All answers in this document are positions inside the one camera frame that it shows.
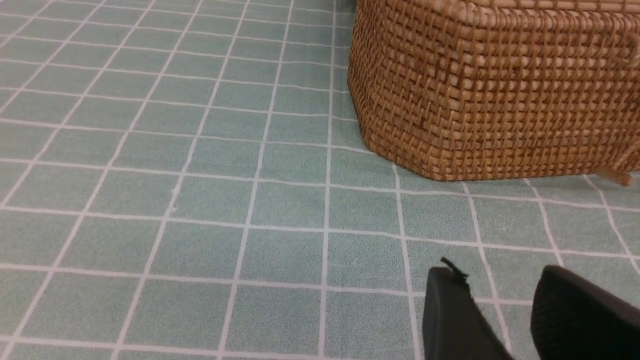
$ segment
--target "wicker basket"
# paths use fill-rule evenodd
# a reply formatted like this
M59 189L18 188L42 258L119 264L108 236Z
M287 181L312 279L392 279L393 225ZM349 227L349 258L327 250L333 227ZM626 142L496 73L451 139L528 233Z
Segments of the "wicker basket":
M640 0L358 0L364 142L431 179L640 170Z

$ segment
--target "white grid line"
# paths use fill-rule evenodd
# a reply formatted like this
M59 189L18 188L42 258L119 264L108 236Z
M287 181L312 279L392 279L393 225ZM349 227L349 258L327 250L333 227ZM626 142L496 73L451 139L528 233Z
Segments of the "white grid line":
M406 243L406 234L404 233L404 213L402 207L402 194L400 192L400 174L398 173L397 165L393 164L393 171L396 177L396 203L398 212L398 226L400 230L400 244L402 246L402 255L404 260L404 278L406 279L406 289L409 293L413 293L413 282L411 274L411 262L409 260L409 248ZM413 353L415 360L422 359L422 344L420 343L420 332L418 330L418 315L415 308L415 299L409 297L409 316L411 323L411 330L413 334Z
M82 211L36 209L36 208L24 208L24 207L18 207L18 206L1 207L0 211L16 211L16 212L32 213L32 214L50 214L50 215L68 215L68 216L80 216L84 214L86 217L108 218L108 219L115 219L115 220L154 220L159 222L159 221L162 221L163 219L163 217L154 217L154 216L147 216L147 215L119 215L119 214L96 213L91 211L87 211L83 213ZM235 224L235 223L228 223L228 222L219 222L219 221L212 221L212 220L197 220L197 219L188 219L188 218L170 217L168 221L180 223L180 224L198 224L198 225L232 227L235 229L244 229L245 227L247 227L247 225L245 224ZM301 232L301 233L323 233L324 232L324 229L318 229L314 227L249 225L248 228L250 230L274 230L274 231L288 231L288 232ZM363 231L363 230L350 230L350 229L328 229L328 231L329 233L332 233L332 234L372 235L372 236L384 236L384 237L395 239L395 240L401 239L400 235L398 234L384 233L381 231ZM460 246L460 247L480 246L476 241L439 240L439 239L419 238L415 236L405 236L405 237L407 240L411 240L411 241L422 241L422 242L437 243L442 245L453 245L453 246ZM486 249L542 252L542 253L548 253L548 254L555 253L554 249L549 249L549 248L524 247L524 246L501 245L501 244L490 244L490 243L483 243L481 244L481 246ZM628 255L628 254L615 254L615 253L608 253L608 252L587 252L587 251L579 251L579 250L559 250L559 252L561 254L589 256L593 258L619 258L619 259L640 260L640 256Z
M61 266L53 268L51 266L42 265L22 265L22 264L6 264L0 263L0 270L16 270L16 271L28 271L28 272L50 272L53 271L57 274L74 274L94 277L112 277L116 279L141 279L146 280L158 280L158 281L173 281L173 282L187 282L195 284L218 284L218 285L231 285L233 279L222 279L215 277L189 277L183 275L164 275L164 274L139 274L132 272L117 272L106 270L93 270L85 268L74 268L68 266ZM278 289L296 289L296 290L317 290L317 291L330 291L333 293L356 293L356 294L382 294L398 297L415 297L424 298L425 293L423 291L402 291L385 288L360 288L360 287L343 287L343 286L330 286L322 284L305 284L300 282L275 282L275 281L258 281L239 279L236 281L239 285L243 286L256 286L262 288L278 288ZM502 304L502 305L519 305L530 306L532 300L522 299L490 299L484 297L474 297L474 300L481 304Z
M333 0L333 10L335 11L336 0ZM332 16L332 30L331 30L331 44L335 45L335 12ZM331 49L331 67L329 71L329 89L333 90L335 86L335 75L333 72L333 64L335 63L335 48ZM332 127L333 127L333 92L329 92L329 117L327 119L326 130L326 160L325 160L325 175L324 175L324 231L322 237L322 269L321 269L321 283L322 289L320 291L320 314L319 314L319 328L318 328L318 357L324 357L324 350L326 348L326 287L328 287L329 278L329 228L330 228L330 199L331 199L331 144L332 144Z
M540 214L542 215L542 222L545 225L545 232L547 233L547 238L549 239L549 244L551 244L551 248L554 250L554 254L556 255L556 260L558 261L558 265L564 266L564 261L562 260L562 256L560 256L560 251L558 249L558 245L554 240L554 235L551 233L551 227L549 226L549 217L547 216L547 210L545 209L545 205L535 186L533 186L529 179L524 179L524 183L527 184L533 191L533 194L538 199L538 207L540 208Z
M198 2L197 7L196 7L195 11L193 12L193 14L192 14L192 16L191 16L191 18L189 20L189 24L187 25L187 28L189 28L189 26L193 22L193 19L195 18L196 13L200 9L203 1L204 0L200 0ZM239 21L236 31L238 31L238 29L240 28L240 23L242 23L242 19ZM166 62L164 64L164 67L163 67L163 69L161 71L161 74L164 74L166 69L169 67L170 62L171 62L173 56L175 55L175 51L180 46L180 43L182 42L182 39L184 39L184 35L185 34L186 34L186 32L181 34L180 38L178 39L178 41L174 45L173 52L171 53L171 55L169 55L169 58L166 60ZM232 47L233 47L233 40L232 40L232 43L229 45L229 48L227 49L227 53L228 54L231 53ZM225 58L222 66L221 66L221 69L220 69L221 75L223 74L223 72L224 72L224 70L225 70L225 68L227 66L227 63L228 63L228 58ZM157 80L156 84L160 81L161 77L162 77L161 75L158 77L158 80ZM129 327L131 325L131 321L133 319L135 310L136 310L136 308L138 306L138 303L140 301L140 297L142 295L142 291L143 291L143 288L145 286L145 283L146 283L146 280L147 280L147 276L149 275L149 273L151 271L151 266L153 265L153 262L154 262L154 260L156 258L156 254L157 254L158 248L160 247L160 243L162 242L162 238L164 236L164 231L166 229L166 225L167 225L168 219L169 219L171 213L175 209L173 205L175 204L175 201L176 201L176 199L177 199L177 197L178 197L178 195L180 193L180 189L182 188L182 183L184 181L184 174L186 173L187 168L189 167L189 164L191 163L191 160L193 158L193 153L195 152L196 143L198 141L198 137L199 137L200 133L202 132L202 130L204 128L205 121L206 121L206 119L207 119L207 117L209 115L210 106L213 103L214 98L216 97L216 94L218 92L218 88L219 87L220 87L220 82L217 81L215 86L214 86L214 88L213 88L213 90L212 90L211 96L209 98L209 102L208 102L207 108L204 111L204 114L202 115L202 119L200 120L200 125L198 127L198 133L196 134L196 136L193 137L193 140L191 141L191 146L189 148L189 153L187 155L187 160L185 161L184 165L182 166L182 170L180 171L180 175L179 175L178 180L176 182L176 185L175 185L175 187L174 187L174 189L172 191L172 197L171 197L171 200L169 201L169 205L167 205L167 208L164 211L164 216L163 216L163 219L162 219L162 221L160 223L160 228L159 228L159 230L157 232L156 239L154 241L154 244L153 244L153 246L151 248L151 252L150 252L149 257L147 259L147 263L145 265L144 272L143 272L142 276L140 277L140 281L138 282L138 286L136 287L136 291L134 292L133 299L131 300L131 305L129 306L129 310L127 312L127 316L126 316L125 321L124 321L124 323L122 325L122 328L120 330L120 335L118 336L118 341L116 343L116 348L114 349L113 353L111 354L111 360L117 360L118 359L118 355L119 355L119 353L120 353L120 351L121 351L121 349L122 349L122 347L124 345L124 341L125 341L125 338L127 336L127 332L129 330Z
M247 0L245 6L244 6L244 10L243 10L243 16L241 17L241 19L244 18L244 15L246 13L246 10L249 6L249 2L250 0ZM289 15L287 17L287 25L285 26L284 29L284 38L287 38L287 34L289 34L289 21L291 21L291 14L292 14L292 9L293 9L293 2L294 0L290 0L290 4L289 4ZM227 304L227 311L225 313L225 322L224 325L222 327L222 333L220 335L220 345L218 346L218 351L220 352L218 354L218 360L223 360L223 358L225 357L226 354L226 346L227 346L227 338L229 335L229 329L231 326L231 319L233 316L233 312L234 312L234 305L236 303L236 295L237 295L237 288L238 288L238 280L240 279L240 274L242 271L242 264L243 264L243 258L244 258L244 251L246 249L246 242L247 242L247 237L249 236L249 226L251 224L251 219L253 216L253 208L255 206L255 198L256 198L256 194L258 191L258 184L259 184L259 179L260 179L260 171L262 170L262 160L264 159L264 148L266 146L266 141L267 138L269 136L269 126L271 125L271 118L273 117L273 108L275 106L275 101L276 101L276 93L278 90L278 84L280 82L280 71L282 70L282 59L284 58L284 52L285 52L285 44L282 44L282 47L280 49L280 61L278 62L278 68L276 69L276 77L275 80L273 82L273 90L271 92L271 103L269 104L269 113L267 114L267 121L264 124L264 133L262 135L262 141L260 143L260 150L258 152L258 164L256 166L255 169L255 175L253 177L253 185L252 185L252 190L251 190L251 197L249 199L249 208L246 214L246 222L244 224L244 229L243 229L243 235L242 235L242 239L240 242L240 249L238 251L238 257L237 257L237 261L236 261L236 270L234 272L234 281L231 284L231 291L229 294L229 300L228 300L228 304Z
M36 19L42 19L42 20L55 20L55 19L47 19L47 18L36 18ZM119 25L113 25L113 24L103 24L100 22L89 22L90 25L103 25L103 26L118 26L121 28L131 28L130 26L119 26ZM144 26L144 27L140 27L140 28L136 28L136 29L146 29L146 30L156 30L156 31L162 31L162 32L167 32L167 33L182 33L181 30L174 30L174 29L163 29L163 28L151 28L149 26ZM197 34L197 35L209 35L209 36L214 36L214 37L221 37L221 38L230 38L230 35L225 35L225 34L217 34L217 33L206 33L203 31L187 31L187 34ZM25 39L25 40L37 40L37 41L42 41L42 42L60 42L59 40L54 40L54 39L50 39L50 38L35 38L35 37L26 37L26 36L21 36L21 35L15 35L13 38L21 38L21 39ZM327 49L330 48L330 45L326 45L326 44L320 44L320 43L312 43L312 42L297 42L297 41L286 41L286 40L273 40L273 39L269 39L269 38L256 38L256 37L243 37L243 36L238 36L237 38L241 38L244 40L256 40L256 41L264 41L264 42L274 42L274 43L282 43L285 45L305 45L305 46L317 46L317 47L326 47ZM97 45L100 46L100 44L92 44L92 43L85 43L87 45ZM348 49L349 46L336 46L336 49ZM160 49L156 49L153 47L141 47L141 49L146 49L146 50L156 50L156 51L160 51Z
M96 131L110 131L107 129L92 129ZM175 134L166 134L166 133L155 133L151 131L130 131L130 133L141 133L141 134L153 134L159 136L176 136ZM178 135L183 137L193 138L193 135ZM199 136L200 138L209 138L215 140L224 140L224 141L238 141L238 142L251 142L257 143L261 142L259 140L240 140L240 139L229 139L222 138L218 136ZM296 143L296 142L265 142L266 144L282 144L282 145L297 145L297 146L310 146L310 147L327 147L325 144L321 143ZM354 149L345 146L336 146L332 145L328 147L329 149L339 149L346 151L354 151L369 154L368 151L363 151L360 149ZM169 176L180 176L180 172L170 171L170 170L153 170L153 169L144 169L144 168L128 168L128 167L117 167L117 166L108 166L108 165L85 165L80 163L63 163L57 161L42 161L42 160L22 160L22 159L12 159L12 158L0 158L0 163L20 163L26 165L44 165L44 166L55 166L55 167L68 167L68 168L83 168L87 170L105 170L109 171L119 171L119 172L136 172L140 174L157 174L157 175L169 175ZM239 176L225 176L225 175L215 175L215 174L200 174L200 173L192 173L187 172L185 176L188 177L201 177L208 179L224 179L224 180L234 180L234 181L253 181L252 178L249 177L239 177ZM307 187L325 187L324 183L297 183L293 181L284 181L278 179L266 179L260 178L258 182L261 183L278 183L278 184L286 184L291 186L307 186ZM362 186L350 186L350 185L342 185L342 184L330 184L331 188L338 188L344 190L356 190L363 192L380 192L380 193L395 193L396 190L393 188L376 188L376 187L362 187ZM458 192L451 191L413 191L413 190L400 190L401 194L406 195L452 195L458 197L468 197L469 195ZM563 206L571 206L574 208L583 208L583 209L611 209L615 211L624 211L629 213L640 213L640 208L625 208L622 206L604 206L603 204L582 204L578 202L569 202L565 200L552 200L552 199L542 199L535 197L508 197L501 195L484 195L484 194L471 194L470 195L474 199L494 199L494 200L508 200L508 201L520 201L520 202L542 202L544 204L555 204L555 205L563 205Z
M95 5L94 3L82 3L82 2L79 2L79 1L73 1L73 2L67 2L67 1L62 1L62 0L52 0L52 1L55 2L55 3L71 3L71 4L90 4L90 5ZM128 6L121 6L121 5L103 5L102 7L103 8L112 8L112 9L139 10L139 11L141 11L141 9L139 9L139 8L131 8L131 7L128 7ZM191 15L191 13L189 13L189 12L177 12L177 11L172 11L172 10L151 10L150 12L152 12L152 13L170 13L170 14L175 14L175 15ZM10 16L10 17L20 17L20 18L29 17L27 15L3 13L3 12L0 12L0 15ZM198 16L198 17L207 17L207 18L211 18L211 19L237 20L237 17L223 16L223 15L212 15L212 14L207 14L207 13L198 13L198 14L196 14L196 16ZM60 21L60 22L79 22L78 20L60 19L60 18L56 18L56 17L38 16L38 17L35 17L35 18L36 19L42 19L42 20ZM266 24L281 24L281 25L285 24L282 21L275 21L275 20L245 19L245 21L263 22L263 23L266 23ZM131 26L125 25L125 24L114 24L114 23L110 23L110 22L95 22L95 21L91 21L91 22L88 22L88 24L100 24L100 25L107 25L107 26L118 26L118 27L121 27L121 28L130 28L131 27ZM306 26L308 28L330 28L331 27L331 25L305 24L305 23L302 23L302 22L292 22L291 25ZM149 27L140 26L138 29L147 29L147 28L149 28ZM336 28L345 29L345 30L350 30L351 29L350 26L336 26ZM171 29L171 28L153 28L153 29L176 31L175 29Z
M591 187L593 187L598 192L598 194L600 195L600 199L602 200L602 204L604 205L604 208L605 208L605 210L607 212L607 218L609 220L609 225L611 226L611 229L616 234L616 237L618 238L618 241L620 241L620 245L622 245L622 247L625 249L625 253L628 256L632 256L632 253L629 250L629 246L625 242L625 239L622 237L622 234L620 234L620 231L618 230L618 227L616 226L616 221L613 219L613 213L611 213L611 207L609 207L609 203L607 202L607 197L604 195L604 192L601 189L599 189L599 187L596 184L594 184L588 176L584 175L583 177L587 181L587 183L589 183L589 185ZM631 265L634 267L634 270L636 271L636 273L638 275L640 275L640 267L638 267L637 262L634 261L633 257L631 257L630 260L631 260Z
M504 319L504 313L502 313L502 308L500 304L497 302L499 298L498 288L495 285L495 279L493 278L493 272L491 271L491 266L489 265L489 261L486 259L486 254L484 253L484 243L482 242L482 236L480 235L480 225L478 224L478 217L476 212L476 205L474 204L474 199L469 192L469 187L466 183L462 182L462 187L465 189L465 193L469 199L469 208L471 210L471 218L474 224L474 231L476 233L476 242L478 244L478 250L480 251L480 258L482 259L482 263L484 265L484 269L486 270L487 277L489 278L489 287L491 288L492 299L494 300L495 311L498 315L498 322L500 323L500 328L502 329L502 338L504 339L504 347L507 348L509 352L512 351L511 346L511 338L509 337L509 327L507 326L507 322Z
M151 7L151 5L155 2L155 0L153 0L150 4L149 7ZM96 6L87 16L85 19L89 19L98 9L100 8L100 6ZM79 29L82 28L82 24L78 25L78 27L76 28L76 30L74 32L72 32L71 34L69 34L68 39L72 38L77 31L79 31ZM133 33L133 29L131 29L131 31L129 32L129 34L127 34L127 36L122 40L122 43L124 43L127 38L129 37L129 35L131 35L131 33ZM53 53L47 63L53 59L54 56L57 55L58 52L60 52L60 50L62 49L62 47L64 46L61 45L58 50ZM118 50L114 51L114 53L111 55L109 61L107 61L107 63L104 64L104 67L106 68L110 61L113 60L113 58L115 57L115 54L118 52ZM45 64L43 64L39 70L42 70L45 67ZM29 79L29 81L27 83L25 83L23 85L26 86L30 81L32 81L37 74L39 73L39 71L36 71L32 77ZM93 86L93 84L95 84L95 82L98 80L99 76L100 76L101 72L99 72L96 77L93 79L93 81L87 86L86 90L84 92L89 92L89 89ZM71 117L71 114L73 113L73 111L77 108L77 106L79 105L79 103L82 101L82 97L80 97L78 99L78 101L76 102L76 105L69 111L69 113L67 114L67 116L65 117L65 120L63 121L63 124L66 123L66 121L69 120L69 118ZM36 157L34 158L34 160L37 160L48 148L48 146L51 144L51 142L53 141L54 137L56 136L56 134L58 133L60 129L55 129L53 131L53 133L51 134L51 136L47 139L47 142L45 143L45 145L42 147L42 149L40 150L40 152L36 155ZM114 155L114 159L117 156L119 149L122 147L122 144L125 140L125 138L127 137L127 134L125 133L120 141L120 144L118 144L118 149L116 150L116 154ZM25 171L22 173L22 175L20 176L19 180L15 183L14 187L9 191L9 193L7 193L6 197L4 198L4 200L2 202L0 202L0 207L4 206L9 199L11 199L11 196L13 196L13 194L17 191L18 187L22 184L22 182L25 180L25 178L28 176L28 174L30 173L31 169L33 168L33 165L28 165L27 168L25 169ZM96 185L92 196L89 198L88 202L86 203L83 211L87 212L89 210L89 207L91 206L91 204L93 203L93 200L102 184L102 182L104 182L104 177L106 176L107 170L103 171L102 173L102 177L99 179L98 184ZM71 241L73 240L73 238L76 235L76 232L78 231L78 229L80 228L80 225L83 221L84 215L80 214L74 224L74 227L71 230L71 233L69 234L67 240L65 241L64 245L62 246L62 249L60 250L60 253L58 254L58 256L56 257L54 263L53 263L53 268L55 269L56 267L58 267L58 265L60 265L60 262L62 261L62 258L64 257L68 247L71 245ZM44 294L44 291L46 290L46 288L48 287L49 283L51 282L51 279L53 278L53 274L54 272L48 272L47 276L45 277L43 283L40 285L40 288L38 289L38 291L36 292L35 296L33 297L31 303L29 304L29 307L27 308L27 311L24 313L24 316L22 317L22 319L20 320L20 323L18 324L17 328L15 329L13 336L14 337L19 337L22 334L22 331L24 330L25 326L27 325L27 323L29 322L29 319L31 318L31 315L33 314L33 311L35 310L38 302L40 301L40 298L42 297L42 295ZM11 351L13 350L13 346L15 345L14 341L10 341L9 344L7 344L4 353L2 355L2 357L0 357L0 360L8 360L9 355L11 354Z
M52 67L57 67L57 64L47 64L47 66L52 66ZM136 75L149 75L149 76L158 76L159 74L153 73L153 72L146 72L146 71L138 71L138 70L125 70L125 69L106 69L106 72L117 72L117 73L121 73L121 74L136 74ZM207 78L204 76L187 76L187 75L177 75L177 74L162 74L163 78L175 78L175 79L189 79L189 80L209 80L209 81L219 81L220 83L230 83L230 84L244 84L244 85L257 85L257 86L273 86L273 84L271 83L256 83L253 81L240 81L240 80L230 80L230 79L220 79L220 78ZM300 90L309 90L309 91L316 91L316 92L330 92L329 89L320 89L320 88L310 88L310 87L305 87L305 86L299 86L299 85L293 85L293 84L283 84L280 87L283 88L296 88L296 89L300 89ZM16 88L8 88L8 87L0 87L0 89L3 90L19 90ZM25 88L24 89L25 92L34 92L34 93L44 93L44 94L56 94L56 95L67 95L67 96L80 96L80 94L74 94L74 93L65 93L65 92L55 92L55 91L50 91L50 90L43 90L43 89L37 89L37 88ZM349 92L346 90L334 90L333 92L337 92L337 93L341 93L341 94L348 94Z

